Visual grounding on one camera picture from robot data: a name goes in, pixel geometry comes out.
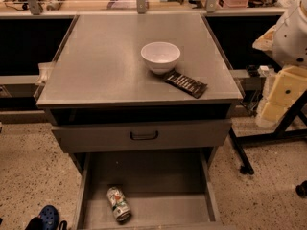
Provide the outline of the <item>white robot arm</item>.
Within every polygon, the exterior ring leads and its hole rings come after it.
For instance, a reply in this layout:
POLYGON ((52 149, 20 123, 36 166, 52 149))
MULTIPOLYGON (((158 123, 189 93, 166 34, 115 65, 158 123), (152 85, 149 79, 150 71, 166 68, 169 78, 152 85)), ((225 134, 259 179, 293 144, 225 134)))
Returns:
POLYGON ((307 0, 295 0, 252 47, 281 67, 267 76, 256 110, 256 124, 272 127, 307 90, 307 0))

